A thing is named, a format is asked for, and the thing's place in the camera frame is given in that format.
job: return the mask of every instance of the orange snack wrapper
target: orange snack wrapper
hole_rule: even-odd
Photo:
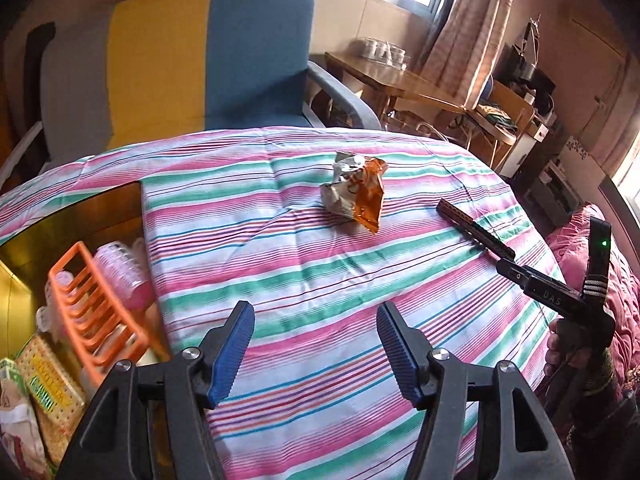
[[[380,212],[385,194],[382,175],[386,167],[384,160],[374,156],[336,153],[334,180],[320,186],[324,208],[353,218],[376,234],[380,228]]]

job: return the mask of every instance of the pink and green striped blanket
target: pink and green striped blanket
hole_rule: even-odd
[[[380,232],[326,212],[337,150],[388,164]],[[239,300],[256,311],[230,397],[209,416],[230,479],[402,478],[423,415],[376,334],[393,300],[409,325],[466,362],[542,377],[540,306],[441,218],[446,198],[562,279],[510,188],[469,152],[418,137],[265,128],[191,134],[85,158],[0,198],[0,242],[65,205],[142,183],[154,285],[174,350],[197,345]],[[553,313],[545,310],[548,320]],[[473,452],[469,405],[461,463]]]

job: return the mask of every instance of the hand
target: hand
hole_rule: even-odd
[[[549,348],[549,350],[546,352],[546,364],[544,368],[547,377],[551,377],[556,373],[559,365],[564,362],[568,352],[567,346],[571,346],[568,340],[575,340],[576,334],[580,332],[580,328],[575,323],[565,319],[555,319],[549,323],[549,330],[551,330],[551,335],[546,340],[546,347]],[[578,369],[586,368],[591,353],[591,348],[583,347],[578,349],[569,360],[569,366]]]

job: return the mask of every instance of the curtain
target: curtain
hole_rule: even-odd
[[[422,77],[475,108],[494,69],[513,0],[457,0]]]
[[[597,135],[585,132],[580,142],[607,175],[613,178],[640,133],[640,63],[628,54],[624,78],[614,105]]]
[[[433,20],[433,25],[431,25],[429,30],[427,41],[425,42],[420,56],[418,56],[417,63],[415,64],[415,67],[418,67],[418,69],[424,67],[424,64],[427,62],[427,58],[431,54],[431,51],[436,44],[436,40],[440,37],[442,29],[451,15],[451,10],[453,9],[455,1],[456,0],[442,0],[440,8],[436,14],[436,18]]]

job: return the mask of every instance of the screw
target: screw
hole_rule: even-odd
[[[513,364],[511,361],[500,361],[498,363],[498,368],[500,368],[501,372],[514,372],[517,370],[516,365]]]
[[[182,351],[182,357],[184,357],[189,361],[193,361],[194,359],[197,359],[198,357],[200,357],[200,349],[196,348],[195,346],[190,346],[189,348],[185,348]]]
[[[128,372],[129,370],[131,370],[131,361],[129,361],[128,359],[123,359],[122,361],[118,361],[115,364],[115,368],[119,372]]]
[[[451,354],[449,353],[449,351],[445,350],[444,348],[436,348],[431,352],[431,355],[433,356],[434,359],[437,359],[438,361],[446,361],[451,357]]]

